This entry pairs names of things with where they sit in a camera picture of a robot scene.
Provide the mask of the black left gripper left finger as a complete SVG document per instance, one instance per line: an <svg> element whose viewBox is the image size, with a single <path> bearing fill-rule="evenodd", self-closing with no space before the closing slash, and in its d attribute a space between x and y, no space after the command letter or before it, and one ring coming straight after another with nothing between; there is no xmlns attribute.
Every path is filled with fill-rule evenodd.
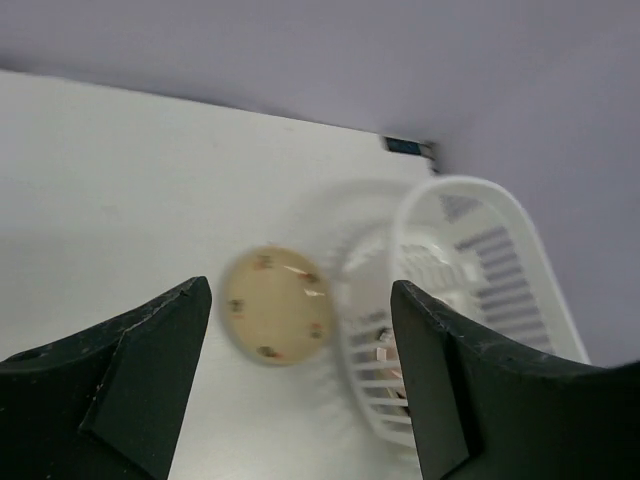
<svg viewBox="0 0 640 480"><path fill-rule="evenodd" d="M2 478L168 478L210 310L193 277L3 360Z"/></svg>

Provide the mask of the beige round plate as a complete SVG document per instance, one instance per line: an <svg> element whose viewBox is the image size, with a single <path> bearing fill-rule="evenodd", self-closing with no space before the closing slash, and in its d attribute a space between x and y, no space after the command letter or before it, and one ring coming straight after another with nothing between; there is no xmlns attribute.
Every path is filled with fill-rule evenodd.
<svg viewBox="0 0 640 480"><path fill-rule="evenodd" d="M238 347L271 366L311 359L335 330L330 284L319 267L273 245L252 249L231 265L223 286L223 318Z"/></svg>

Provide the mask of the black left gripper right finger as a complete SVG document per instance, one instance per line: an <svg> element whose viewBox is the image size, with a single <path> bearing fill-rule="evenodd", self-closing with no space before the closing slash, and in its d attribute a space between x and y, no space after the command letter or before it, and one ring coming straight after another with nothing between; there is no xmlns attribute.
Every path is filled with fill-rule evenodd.
<svg viewBox="0 0 640 480"><path fill-rule="evenodd" d="M408 281L390 306L426 479L635 479L639 367L513 341Z"/></svg>

